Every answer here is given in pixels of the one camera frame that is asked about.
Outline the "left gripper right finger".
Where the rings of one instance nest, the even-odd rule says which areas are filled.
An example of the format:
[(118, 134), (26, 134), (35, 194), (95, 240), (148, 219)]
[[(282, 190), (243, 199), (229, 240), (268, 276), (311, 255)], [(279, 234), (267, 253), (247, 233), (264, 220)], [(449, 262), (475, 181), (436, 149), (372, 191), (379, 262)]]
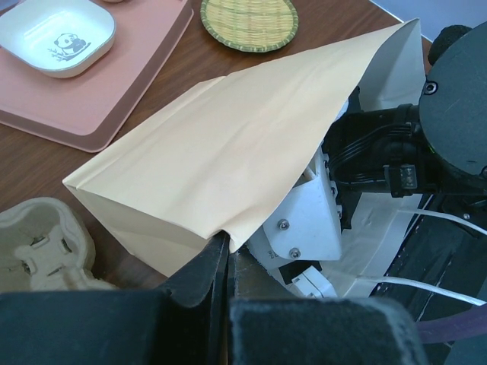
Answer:
[(415, 322), (382, 297), (301, 299), (248, 251), (229, 257), (231, 364), (427, 364)]

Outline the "brown paper bag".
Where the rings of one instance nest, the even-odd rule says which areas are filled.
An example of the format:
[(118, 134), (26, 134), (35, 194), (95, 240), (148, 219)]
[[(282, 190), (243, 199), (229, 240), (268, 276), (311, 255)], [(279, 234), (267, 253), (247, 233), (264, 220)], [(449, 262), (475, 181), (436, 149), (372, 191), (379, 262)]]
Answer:
[[(304, 173), (360, 88), (366, 110), (418, 101), (421, 26), (408, 21), (197, 84), (67, 176), (64, 186), (133, 256), (165, 276), (219, 232), (236, 252)], [(389, 277), (419, 198), (364, 194), (342, 231), (342, 255), (321, 264), (337, 297), (401, 284)]]

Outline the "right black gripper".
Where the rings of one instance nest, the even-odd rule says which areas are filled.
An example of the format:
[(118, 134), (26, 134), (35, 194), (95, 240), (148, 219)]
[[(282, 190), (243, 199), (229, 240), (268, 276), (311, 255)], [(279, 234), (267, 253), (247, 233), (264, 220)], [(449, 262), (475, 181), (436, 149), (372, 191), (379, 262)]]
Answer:
[(352, 216), (363, 193), (403, 198), (418, 193), (422, 179), (419, 107), (406, 103), (366, 111), (361, 107), (359, 87), (348, 102), (323, 142), (330, 179), (338, 189), (337, 204), (342, 206), (342, 230), (352, 228)]

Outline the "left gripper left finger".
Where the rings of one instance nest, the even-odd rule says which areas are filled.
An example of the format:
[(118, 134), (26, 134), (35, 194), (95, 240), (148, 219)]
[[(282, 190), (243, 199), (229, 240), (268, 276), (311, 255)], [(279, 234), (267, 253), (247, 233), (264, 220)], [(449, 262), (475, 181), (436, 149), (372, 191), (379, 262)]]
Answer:
[(1, 296), (3, 364), (217, 364), (229, 236), (150, 290)]

